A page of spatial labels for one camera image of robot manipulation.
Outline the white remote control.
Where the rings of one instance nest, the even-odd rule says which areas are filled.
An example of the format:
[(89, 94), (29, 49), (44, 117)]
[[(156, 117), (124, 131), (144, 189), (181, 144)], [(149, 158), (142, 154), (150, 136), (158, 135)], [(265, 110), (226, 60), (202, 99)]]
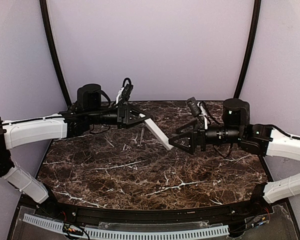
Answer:
[(173, 148), (173, 146), (169, 144), (169, 138), (151, 118), (146, 119), (144, 123), (166, 150), (170, 151)]

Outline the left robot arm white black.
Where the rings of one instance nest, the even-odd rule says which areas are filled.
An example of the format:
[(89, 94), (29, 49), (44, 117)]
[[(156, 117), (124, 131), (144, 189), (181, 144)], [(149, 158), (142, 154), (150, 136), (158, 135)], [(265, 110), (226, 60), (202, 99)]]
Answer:
[(12, 161), (10, 150), (45, 140), (78, 137), (89, 131), (92, 125), (128, 129), (151, 119), (152, 115), (128, 103), (132, 89), (132, 84), (125, 84), (117, 103), (102, 105), (102, 97), (106, 98), (107, 94), (101, 86), (86, 84), (77, 90), (77, 100), (67, 111), (17, 121), (0, 118), (0, 178), (38, 204), (52, 198), (43, 183)]

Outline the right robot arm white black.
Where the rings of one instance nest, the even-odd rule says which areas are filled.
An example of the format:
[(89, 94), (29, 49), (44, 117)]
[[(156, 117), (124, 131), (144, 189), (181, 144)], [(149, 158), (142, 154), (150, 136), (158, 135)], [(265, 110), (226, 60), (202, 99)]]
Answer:
[[(283, 157), (300, 161), (300, 136), (286, 133), (273, 124), (251, 124), (250, 105), (238, 98), (223, 101), (222, 121), (214, 125), (203, 117), (210, 113), (194, 97), (186, 101), (195, 120), (179, 127), (170, 145), (194, 154), (197, 147), (203, 152), (207, 145), (236, 144), (241, 150), (258, 156)], [(251, 202), (269, 205), (300, 194), (300, 173), (279, 181), (255, 186)]]

